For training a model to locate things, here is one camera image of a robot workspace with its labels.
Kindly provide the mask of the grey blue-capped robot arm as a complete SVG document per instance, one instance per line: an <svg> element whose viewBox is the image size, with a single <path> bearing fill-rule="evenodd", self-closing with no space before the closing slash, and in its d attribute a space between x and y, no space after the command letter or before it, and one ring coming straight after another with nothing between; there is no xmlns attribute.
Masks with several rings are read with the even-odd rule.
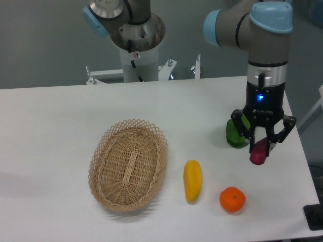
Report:
<svg viewBox="0 0 323 242"><path fill-rule="evenodd" d="M93 32L109 36L119 49L125 82L161 78L157 57L165 25L150 1L90 1L82 14ZM251 155L259 145L269 155L296 124L282 108L292 15L288 1L240 1L210 12L203 23L208 43L248 52L246 104L231 119Z"/></svg>

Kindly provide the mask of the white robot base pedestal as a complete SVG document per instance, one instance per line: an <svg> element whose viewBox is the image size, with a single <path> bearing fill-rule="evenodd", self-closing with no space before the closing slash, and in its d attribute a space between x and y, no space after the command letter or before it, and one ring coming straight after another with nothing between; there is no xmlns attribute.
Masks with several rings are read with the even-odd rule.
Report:
<svg viewBox="0 0 323 242"><path fill-rule="evenodd" d="M166 28L159 16L151 13L143 24L124 24L110 34L118 49L122 69L126 70L132 60L135 65L159 66L159 47L165 37Z"/></svg>

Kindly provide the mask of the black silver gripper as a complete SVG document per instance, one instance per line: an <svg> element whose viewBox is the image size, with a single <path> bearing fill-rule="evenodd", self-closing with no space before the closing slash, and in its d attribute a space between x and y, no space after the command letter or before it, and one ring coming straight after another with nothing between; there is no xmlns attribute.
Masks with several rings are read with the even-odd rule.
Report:
<svg viewBox="0 0 323 242"><path fill-rule="evenodd" d="M249 143L251 154L255 145L255 128L265 127L266 156L276 143L282 143L296 125L296 117L284 115L283 100L287 62L256 63L248 61L246 104L244 109L235 109L231 120L241 137ZM243 114L248 118L250 127L242 121ZM275 134L275 124L282 119L284 128Z"/></svg>

